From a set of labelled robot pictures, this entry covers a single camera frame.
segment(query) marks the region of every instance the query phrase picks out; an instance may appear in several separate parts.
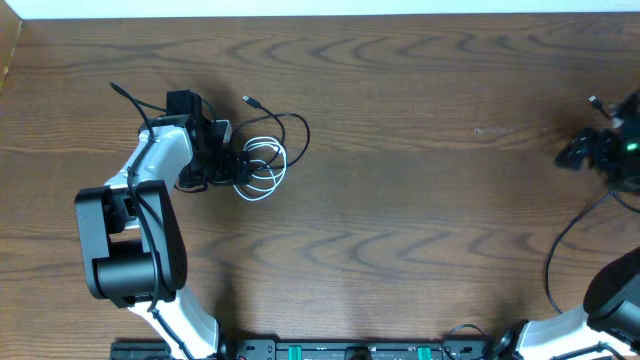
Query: green connector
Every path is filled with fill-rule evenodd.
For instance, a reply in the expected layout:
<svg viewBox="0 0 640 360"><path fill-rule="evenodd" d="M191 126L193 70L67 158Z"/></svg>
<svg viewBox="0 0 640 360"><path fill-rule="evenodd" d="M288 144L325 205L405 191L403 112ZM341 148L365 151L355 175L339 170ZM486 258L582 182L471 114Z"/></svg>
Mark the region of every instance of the green connector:
<svg viewBox="0 0 640 360"><path fill-rule="evenodd" d="M289 346L289 360L302 360L302 346Z"/></svg>
<svg viewBox="0 0 640 360"><path fill-rule="evenodd" d="M418 348L418 360L431 360L431 348Z"/></svg>

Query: white cable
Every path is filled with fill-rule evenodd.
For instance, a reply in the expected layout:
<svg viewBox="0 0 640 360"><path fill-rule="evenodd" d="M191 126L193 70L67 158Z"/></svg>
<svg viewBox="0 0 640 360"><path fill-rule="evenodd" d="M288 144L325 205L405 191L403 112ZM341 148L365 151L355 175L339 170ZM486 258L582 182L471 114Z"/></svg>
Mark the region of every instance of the white cable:
<svg viewBox="0 0 640 360"><path fill-rule="evenodd" d="M243 199L247 200L247 201L258 201L258 200L262 200L264 198L266 198L267 196L271 195L276 188L280 185L280 183L282 182L282 179L284 179L284 175L287 173L287 150L284 148L284 146L282 146L282 144L280 144L280 141L276 138L270 137L270 136L258 136L258 137L254 137L251 138L249 141L247 141L244 144L244 151L253 151L253 150L257 150L260 148L270 148L271 150L273 150L275 153L278 154L278 156L280 156L282 158L282 162L283 162L283 166L282 166L282 170L280 170L279 173L275 174L273 173L273 169L267 165L267 162L264 160L260 160L260 159L254 159L251 160L251 162L259 162L262 163L264 166L265 171L268 171L269 174L271 174L271 176L258 176L258 175L252 175L252 178L258 179L258 180L272 180L273 181L273 185L269 188L259 188L253 185L246 185L249 189L254 190L254 191L258 191L261 193L264 193L263 195L252 195L250 193L248 193L246 190L244 190L243 188L237 186L237 185L233 185L234 189L236 189L236 192L238 193L238 195L240 195Z"/></svg>

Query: wooden table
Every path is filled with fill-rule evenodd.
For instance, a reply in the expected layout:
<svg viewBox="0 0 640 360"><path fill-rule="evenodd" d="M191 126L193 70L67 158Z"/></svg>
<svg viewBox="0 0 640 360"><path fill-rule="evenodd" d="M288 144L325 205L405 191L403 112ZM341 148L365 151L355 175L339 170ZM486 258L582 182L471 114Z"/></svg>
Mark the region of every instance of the wooden table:
<svg viewBox="0 0 640 360"><path fill-rule="evenodd" d="M588 96L638 86L639 45L638 14L29 21L0 97L0 353L104 359L156 338L84 280L74 196L120 169L141 124L109 81L160 105L190 88L235 124L260 115L248 94L311 124L267 200L172 196L188 283L226 331L418 339L550 317L545 255L605 191L553 157L607 125ZM567 236L561 308L639 227L610 201Z"/></svg>

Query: cord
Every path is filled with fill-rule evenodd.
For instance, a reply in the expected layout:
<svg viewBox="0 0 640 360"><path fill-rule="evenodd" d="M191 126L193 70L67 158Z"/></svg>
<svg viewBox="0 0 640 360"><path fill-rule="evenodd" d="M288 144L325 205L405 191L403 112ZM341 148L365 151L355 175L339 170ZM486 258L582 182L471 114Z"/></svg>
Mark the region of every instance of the cord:
<svg viewBox="0 0 640 360"><path fill-rule="evenodd" d="M260 105L260 103L253 99L250 98L248 96L243 96L242 97L243 100L247 101L247 103L249 103L248 101L254 100L256 103L258 103L258 109L264 111L267 115L271 116L274 120L276 120L278 122L278 124L280 124L281 126L284 126L282 124L282 121L278 118L278 116L276 116L274 113L272 113L271 111L269 111L269 109L267 109L266 107ZM284 146L284 136L285 136L285 129L282 128L282 139L280 139L280 145ZM278 152L276 152L275 154L273 154L273 157L271 158L271 160L269 160L268 162L266 162L265 164L263 164L263 166L261 166L260 168L264 168L265 166L269 166L271 165L277 158L278 158L278 154L280 153L280 151L278 150Z"/></svg>
<svg viewBox="0 0 640 360"><path fill-rule="evenodd" d="M234 135L240 129L242 129L243 127L245 127L247 125L251 125L253 123L256 123L258 121L265 120L265 119L274 119L278 123L278 125L280 125L280 131L282 132L282 136L280 137L280 144L284 145L284 139L285 139L285 136L286 136L286 131L285 131L285 128L284 128L284 124L278 118L278 116L282 116L282 115L280 115L280 114L276 115L276 114L272 113L271 111L267 110L267 108L262 106L262 104L260 104L260 102L258 100L254 99L254 98L252 98L250 96L246 96L245 95L245 96L242 97L242 100L244 100L244 102L246 102L250 106L252 106L252 107L254 107L256 109L264 111L265 113L267 113L267 116L265 116L263 118L259 118L260 120L253 119L253 120L245 121L242 124L238 125L238 127L235 130L233 130L233 133L231 133L231 137L229 138L229 145L231 146L233 144Z"/></svg>
<svg viewBox="0 0 640 360"><path fill-rule="evenodd" d="M273 169L269 166L267 166L267 169L269 171L269 173L271 174L271 176L258 176L258 175L253 175L252 178L254 179L258 179L258 180L271 180L273 181L273 185L269 188L259 188L253 185L249 185L247 184L246 187L248 187L251 190L257 191L257 192L261 192L264 193L264 195L257 195L257 196L253 196L251 194L249 194L244 188L242 188L241 186L238 185L233 185L234 189L236 190L236 192L238 193L238 195L240 195L243 199L247 200L247 201L258 201L258 200L262 200L264 198L266 198L267 196L273 194L273 192L276 190L276 188L282 183L282 180L284 179L285 174L287 173L287 150L284 148L284 146L282 146L282 144L280 143L280 141L278 141L276 138L274 137L270 137L270 136L258 136L255 138L250 139L249 141L246 142L246 144L244 145L243 150L244 151L254 151L260 148L269 148L271 150L273 150L276 153L276 156L281 156L282 157L282 162L283 162L283 168L282 170L278 173L278 174L274 174L273 173ZM261 160L261 159L253 159L251 160L251 162L258 162L264 165L267 164L266 161Z"/></svg>
<svg viewBox="0 0 640 360"><path fill-rule="evenodd" d="M572 351L570 353L566 353L566 354L563 354L563 355L560 355L560 356L554 356L554 357L551 358L551 360L573 359L575 357L591 354L591 353L594 353L594 352L600 353L603 350L609 351L611 354L613 354L613 356L617 360L624 360L624 357L622 357L622 355L620 355L620 353L617 352L616 349L614 349L613 347L611 347L607 343L597 343L596 345L589 346L589 347L586 347L584 349Z"/></svg>
<svg viewBox="0 0 640 360"><path fill-rule="evenodd" d="M195 193L207 191L207 189L209 188L209 185L207 185L206 181L203 181L202 182L202 187L194 189L194 190L184 190L184 189L179 188L178 185L176 185L176 184L173 184L173 188L178 190L178 191L180 191L180 192L183 192L183 193L195 194Z"/></svg>
<svg viewBox="0 0 640 360"><path fill-rule="evenodd" d="M167 109L165 109L165 108L161 108L160 106L151 105L151 104L149 104L149 103L146 103L146 102L144 102L144 101L142 101L142 100L138 100L138 99L136 99L136 98L133 98L133 100L134 100L135 102L137 102L138 104L140 104L140 105L144 106L144 107L148 107L149 109L162 111L163 113L166 113L166 112L167 112Z"/></svg>
<svg viewBox="0 0 640 360"><path fill-rule="evenodd" d="M611 115L609 115L609 113L604 110L602 101L600 101L600 99L598 99L597 96L592 95L591 97L589 97L589 102L591 103L591 106L593 106L594 109L598 110L600 114L602 114L602 116L604 116L608 120L611 120Z"/></svg>
<svg viewBox="0 0 640 360"><path fill-rule="evenodd" d="M562 311L560 311L555 301L553 301L553 296L551 295L551 288L549 287L549 267L551 266L551 258L553 258L553 254L556 251L556 247L558 247L558 244L560 243L560 241L562 241L562 238L564 238L564 236L569 232L569 230L571 230L571 228L576 223L578 223L578 221L580 221L583 217L585 217L585 215L591 212L591 210L598 207L598 205L602 204L605 200L607 200L613 194L614 194L613 192L607 193L605 196L600 198L600 200L596 201L591 206L582 210L575 218L573 218L573 220L569 222L569 225L567 225L567 227L564 230L562 230L560 235L558 235L554 240L553 245L551 245L551 251L549 251L549 255L547 255L547 261L545 262L545 266L544 266L544 290L547 293L547 297L549 298L549 302L551 303L551 306L558 314L562 314Z"/></svg>
<svg viewBox="0 0 640 360"><path fill-rule="evenodd" d="M300 154L298 154L298 156L296 156L295 159L293 159L289 163L287 163L287 167L291 167L295 163L297 163L302 158L302 156L307 152L307 149L309 148L309 143L311 142L311 129L309 128L309 123L307 122L307 120L304 117L302 117L301 115L298 115L296 113L285 112L285 113L274 114L274 116L277 116L279 118L281 118L281 117L295 117L298 120L300 120L305 126L305 130L306 130L306 133L307 133L307 139L305 141L304 147L302 148L302 151L300 151ZM233 140L237 136L237 134L240 131L240 129L242 129L242 128L248 126L248 125L257 123L259 121L264 121L264 120L267 120L267 119L272 119L272 117L270 115L261 116L261 117L257 117L257 118L252 119L252 120L245 121L242 124L238 125L238 127L236 127L236 129L231 134L231 138L229 139L229 144L233 144ZM262 170L266 171L265 166L270 166L271 162L273 162L273 161L268 161L266 165L263 165L258 169L254 169L253 171L262 171ZM282 169L282 165L271 167L271 170L280 170L280 169Z"/></svg>
<svg viewBox="0 0 640 360"><path fill-rule="evenodd" d="M451 329L451 331L449 331L449 333L444 337L444 339L442 340L442 350L444 351L445 354L447 354L447 356L449 357L450 360L456 360L453 355L451 354L451 352L449 351L449 349L447 349L447 346L445 346L445 343L449 340L449 338L451 337L451 335L453 335L454 333L465 329L465 328L471 328L471 329L475 329L477 330L480 334L482 334L482 336L484 337L488 337L487 334L485 334L479 327L477 327L476 325L473 324L461 324L458 325L456 327L454 327L453 329ZM471 359L471 360L480 360L483 359L486 355L487 349L486 347L484 349L482 349L482 355L478 358L475 359Z"/></svg>
<svg viewBox="0 0 640 360"><path fill-rule="evenodd" d="M140 206L141 202L144 200L140 197L137 192L137 189L133 185L133 179L137 176L137 169L140 167L140 163L142 159L146 155L146 153L153 145L155 140L155 133L153 131L153 127L151 126L147 115L144 113L140 105L146 106L142 104L140 101L136 100L129 93L127 93L123 88L114 84L112 82L109 83L111 87L120 95L127 98L133 105L136 107L140 115L142 115L142 119L144 120L145 126L149 131L149 135L147 138L147 144L142 148L140 153L133 159L131 166L127 168L127 188L129 191L129 197L131 198L131 202L136 210L136 214L138 215L138 221L140 222L140 227L146 236L143 236L147 240L147 245L149 246L149 251L151 252L151 260L153 264L153 294L151 296L151 304L147 309L147 312L150 312L153 316L153 319L160 324L160 327L167 333L167 335L178 344L180 351L184 355L187 360L194 360L194 357L189 352L189 349L185 346L184 342L180 340L180 338L171 330L169 325L164 321L158 309L156 309L156 305L158 304L158 293L160 288L160 260L158 259L158 251L156 249L155 241L153 240L153 234L151 233L151 229L149 228L149 223L142 211L142 207Z"/></svg>
<svg viewBox="0 0 640 360"><path fill-rule="evenodd" d="M622 200L620 198L620 195L618 195L617 192L613 193L613 198L616 199L620 203L620 205L624 206L625 209L633 211L634 213L640 214L640 209L635 208L635 207L629 205L628 203L626 203L624 200Z"/></svg>
<svg viewBox="0 0 640 360"><path fill-rule="evenodd" d="M134 97L132 97L128 92L126 92L123 88L118 86L117 84L110 82L111 88L115 90L118 94L124 96L126 99L131 101L131 103L136 107L140 115L142 116L142 120L144 121L147 130L149 131L149 135L147 138L147 144L142 148L142 150L138 153L131 166L127 168L127 189L129 191L129 197L131 198L131 202L133 203L134 208L136 209L136 214L138 215L138 222L140 223L140 227L144 231L144 238L147 240L147 245L149 246L149 251L151 252L151 260L153 263L153 294L151 296L151 304L147 309L147 312L152 312L156 305L158 304L158 292L160 289L160 259L158 259L158 252L156 251L156 244L153 240L153 235L151 234L151 230L149 228L149 224L147 223L147 219L144 216L144 212L142 211L142 207L140 206L140 195L135 190L133 186L133 179L137 176L138 168L140 167L140 163L142 159L146 155L146 153L153 145L155 141L155 132L153 131L153 127L149 122L149 118L147 114L144 113L144 110L140 107L140 104Z"/></svg>

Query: white wall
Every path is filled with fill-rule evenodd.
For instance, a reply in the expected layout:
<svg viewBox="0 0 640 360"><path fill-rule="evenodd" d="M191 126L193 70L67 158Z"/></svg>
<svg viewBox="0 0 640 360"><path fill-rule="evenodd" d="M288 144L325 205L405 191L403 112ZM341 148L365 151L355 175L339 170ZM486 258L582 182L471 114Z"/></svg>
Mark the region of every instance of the white wall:
<svg viewBox="0 0 640 360"><path fill-rule="evenodd" d="M24 20L640 11L640 0L6 0Z"/></svg>

